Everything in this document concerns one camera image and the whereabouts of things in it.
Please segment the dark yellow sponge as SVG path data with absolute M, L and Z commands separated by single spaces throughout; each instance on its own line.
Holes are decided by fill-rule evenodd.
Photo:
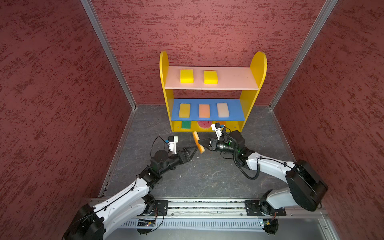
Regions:
M 179 118 L 188 119 L 190 117 L 191 104 L 181 103 L 179 108 Z

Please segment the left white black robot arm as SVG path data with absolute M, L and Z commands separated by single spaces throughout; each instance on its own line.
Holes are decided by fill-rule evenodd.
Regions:
M 105 240 L 124 221 L 154 210 L 155 198 L 151 190 L 163 174 L 193 159 L 197 147 L 187 147 L 176 153 L 159 150 L 151 163 L 138 174 L 128 187 L 95 206 L 81 207 L 63 235 L 64 240 Z

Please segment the pale pink sponge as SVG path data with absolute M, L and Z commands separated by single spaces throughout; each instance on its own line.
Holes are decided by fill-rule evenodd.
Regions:
M 217 111 L 219 118 L 228 118 L 230 116 L 227 103 L 217 103 Z

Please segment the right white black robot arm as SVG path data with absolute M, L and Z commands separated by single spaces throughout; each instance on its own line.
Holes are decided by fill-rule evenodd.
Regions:
M 259 201 L 259 211 L 264 216 L 286 208 L 299 206 L 314 212 L 322 204 L 329 187 L 303 160 L 286 162 L 263 156 L 245 146 L 239 131 L 221 133 L 210 139 L 200 139 L 197 132 L 193 138 L 198 149 L 231 154 L 234 165 L 249 180 L 256 180 L 261 173 L 277 178 L 288 186 L 280 190 L 268 190 Z

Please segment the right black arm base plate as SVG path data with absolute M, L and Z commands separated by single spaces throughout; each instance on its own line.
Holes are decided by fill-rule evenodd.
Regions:
M 262 207 L 259 200 L 246 200 L 245 210 L 248 217 L 285 217 L 287 215 L 284 208 L 273 209 Z

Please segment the salmon pink sponge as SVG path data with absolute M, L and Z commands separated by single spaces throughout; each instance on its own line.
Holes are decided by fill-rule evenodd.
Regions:
M 209 119 L 211 117 L 210 105 L 199 104 L 199 118 Z

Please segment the bright yellow sponge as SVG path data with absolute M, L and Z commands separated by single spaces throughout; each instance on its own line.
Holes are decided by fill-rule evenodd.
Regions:
M 181 84 L 193 84 L 194 83 L 194 70 L 181 69 L 180 70 L 180 82 L 181 82 Z
M 219 81 L 216 71 L 204 71 L 204 84 L 216 85 Z

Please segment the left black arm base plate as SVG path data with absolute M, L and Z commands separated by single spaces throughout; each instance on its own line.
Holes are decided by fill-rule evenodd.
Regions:
M 168 206 L 168 200 L 154 200 L 147 206 L 146 214 L 148 216 L 166 216 L 168 212 Z

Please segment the tan yellow sponge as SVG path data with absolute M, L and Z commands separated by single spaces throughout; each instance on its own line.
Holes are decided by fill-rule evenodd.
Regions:
M 197 148 L 200 151 L 200 153 L 201 154 L 204 153 L 205 152 L 205 148 L 199 142 L 200 141 L 200 137 L 199 137 L 197 131 L 193 132 L 193 138 L 194 138 L 195 144 L 197 145 Z

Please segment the green yellow sponge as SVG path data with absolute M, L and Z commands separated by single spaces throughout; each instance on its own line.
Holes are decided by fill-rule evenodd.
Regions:
M 191 121 L 182 121 L 181 129 L 182 130 L 190 130 L 192 122 Z

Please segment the smiley face sponge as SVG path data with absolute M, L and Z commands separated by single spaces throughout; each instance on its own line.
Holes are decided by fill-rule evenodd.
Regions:
M 212 121 L 197 121 L 198 132 L 210 132 L 212 131 Z

